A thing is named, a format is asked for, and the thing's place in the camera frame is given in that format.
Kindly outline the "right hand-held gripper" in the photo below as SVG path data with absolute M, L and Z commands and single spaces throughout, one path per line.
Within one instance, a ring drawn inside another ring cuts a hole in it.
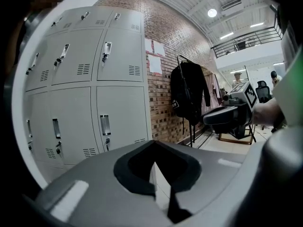
M 216 133 L 230 134 L 238 140 L 247 137 L 257 95 L 249 81 L 238 84 L 223 96 L 223 105 L 203 114 L 205 125 L 214 125 Z

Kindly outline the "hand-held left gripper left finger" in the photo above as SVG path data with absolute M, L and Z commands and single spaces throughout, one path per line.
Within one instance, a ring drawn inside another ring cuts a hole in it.
M 128 191 L 114 175 L 123 155 L 143 146 L 128 145 L 89 157 L 52 181 L 35 200 L 34 227 L 169 227 L 171 220 L 154 196 Z

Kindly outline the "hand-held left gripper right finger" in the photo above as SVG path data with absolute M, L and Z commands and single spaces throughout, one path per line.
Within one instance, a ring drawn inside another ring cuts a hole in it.
M 162 171 L 156 202 L 183 227 L 303 227 L 303 127 L 274 133 L 246 155 L 199 150 L 202 172 L 173 193 Z

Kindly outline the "grey locker door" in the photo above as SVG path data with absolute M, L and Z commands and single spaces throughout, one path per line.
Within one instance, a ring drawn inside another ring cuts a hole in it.
M 143 87 L 97 87 L 96 95 L 105 151 L 148 139 Z

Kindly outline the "grey metal locker cabinet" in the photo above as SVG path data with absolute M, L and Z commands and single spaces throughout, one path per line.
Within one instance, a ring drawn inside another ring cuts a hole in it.
M 82 7 L 63 12 L 36 42 L 24 84 L 13 91 L 13 125 L 21 156 L 45 188 L 81 161 L 105 153 L 97 87 L 143 87 L 152 138 L 140 12 Z

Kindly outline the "person's right forearm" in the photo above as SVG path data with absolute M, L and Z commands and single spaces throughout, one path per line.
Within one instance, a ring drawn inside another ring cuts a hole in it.
M 252 110 L 251 124 L 275 126 L 282 118 L 282 110 L 275 98 L 266 103 L 255 104 Z

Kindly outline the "pink hanging garments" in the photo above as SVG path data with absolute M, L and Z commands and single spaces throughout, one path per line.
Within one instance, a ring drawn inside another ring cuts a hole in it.
M 201 106 L 201 110 L 202 113 L 205 113 L 206 111 L 216 108 L 219 106 L 219 102 L 218 99 L 221 98 L 220 97 L 220 88 L 219 88 L 219 84 L 216 78 L 215 74 L 210 74 L 208 76 L 205 76 L 205 80 L 206 80 L 206 84 L 207 84 L 207 88 L 210 94 L 210 106 L 206 106 L 205 104 L 205 97 L 203 95 L 202 97 L 202 106 Z

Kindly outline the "black jacket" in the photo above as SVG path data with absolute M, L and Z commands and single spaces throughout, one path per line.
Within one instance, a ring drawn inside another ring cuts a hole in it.
M 208 107 L 211 102 L 202 67 L 183 59 L 171 72 L 170 89 L 175 114 L 187 119 L 192 126 L 197 125 L 202 115 L 202 100 Z

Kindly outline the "black office chair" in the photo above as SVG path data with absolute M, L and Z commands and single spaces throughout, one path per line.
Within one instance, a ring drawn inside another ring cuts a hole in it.
M 258 81 L 258 87 L 256 88 L 256 93 L 260 103 L 266 103 L 272 99 L 270 94 L 270 89 L 265 81 Z

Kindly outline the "black metal balcony railing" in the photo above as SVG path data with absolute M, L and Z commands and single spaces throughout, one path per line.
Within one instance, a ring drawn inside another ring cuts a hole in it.
M 217 44 L 211 49 L 213 50 L 215 57 L 220 58 L 250 47 L 282 40 L 282 36 L 282 31 L 279 26 L 272 26 L 238 36 L 234 39 Z

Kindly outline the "white paper sheet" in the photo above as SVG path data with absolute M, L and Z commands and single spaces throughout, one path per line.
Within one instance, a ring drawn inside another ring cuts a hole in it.
M 147 53 L 153 54 L 152 39 L 145 38 L 144 43 L 145 43 L 145 51 Z
M 149 54 L 148 61 L 151 73 L 162 74 L 160 57 Z
M 165 57 L 165 50 L 163 44 L 153 41 L 153 46 L 154 46 L 154 53 L 158 56 Z

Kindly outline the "ceiling air vent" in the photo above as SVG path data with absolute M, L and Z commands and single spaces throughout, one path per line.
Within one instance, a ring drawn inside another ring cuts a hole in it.
M 222 10 L 227 10 L 227 9 L 233 8 L 239 4 L 242 4 L 241 0 L 234 0 L 234 1 L 231 1 L 231 2 L 223 5 L 221 8 L 222 8 Z

